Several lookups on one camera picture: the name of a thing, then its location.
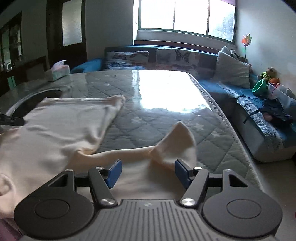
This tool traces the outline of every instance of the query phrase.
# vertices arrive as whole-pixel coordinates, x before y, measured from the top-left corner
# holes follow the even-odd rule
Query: sofa
[[[223,66],[221,61],[219,62],[219,55],[229,61],[229,63],[226,62],[226,66],[225,63]],[[235,65],[244,69],[243,84],[237,86],[239,78],[236,78],[236,72],[240,72],[240,68],[230,70],[233,72],[232,82],[229,81],[231,78],[228,78],[227,71],[226,75],[216,78],[218,72],[223,72],[227,66]],[[252,93],[252,88],[257,82],[256,76],[249,72],[246,73],[246,68],[239,60],[229,58],[224,53],[219,52],[217,55],[166,46],[108,47],[105,49],[105,59],[101,69],[105,71],[157,69],[187,72],[213,97],[240,133],[253,157],[259,162],[286,160],[296,153],[296,125],[294,123],[289,128],[277,128],[265,121],[260,112],[247,119],[251,112],[262,106],[264,98],[255,97]],[[296,120],[296,116],[293,115],[296,100],[285,96],[278,90],[275,91],[276,95],[274,93],[271,97],[272,88],[269,86],[266,98],[279,98],[285,111]]]

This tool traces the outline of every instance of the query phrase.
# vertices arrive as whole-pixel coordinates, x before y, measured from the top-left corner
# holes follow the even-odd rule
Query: purple cloth
[[[227,2],[227,3],[229,3],[229,4],[233,5],[233,6],[236,6],[237,5],[237,1],[236,0],[221,0],[221,1]]]
[[[0,219],[0,241],[17,241],[21,234],[10,226],[4,219]]]

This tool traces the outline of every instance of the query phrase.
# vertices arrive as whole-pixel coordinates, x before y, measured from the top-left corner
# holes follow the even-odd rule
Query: frosted glass door panel
[[[81,0],[70,0],[63,3],[63,45],[82,43]]]

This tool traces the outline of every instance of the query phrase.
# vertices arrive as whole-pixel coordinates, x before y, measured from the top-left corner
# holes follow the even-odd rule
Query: dark oval hole
[[[62,91],[57,89],[37,93],[29,97],[27,100],[24,100],[24,102],[21,103],[20,106],[12,112],[11,116],[23,118],[26,114],[33,110],[44,98],[60,98],[61,95]]]

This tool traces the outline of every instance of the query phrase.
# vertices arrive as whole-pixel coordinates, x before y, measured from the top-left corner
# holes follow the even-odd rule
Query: teddy bear
[[[274,67],[268,68],[266,72],[257,75],[258,80],[264,80],[268,83],[271,79],[276,78],[276,70]]]

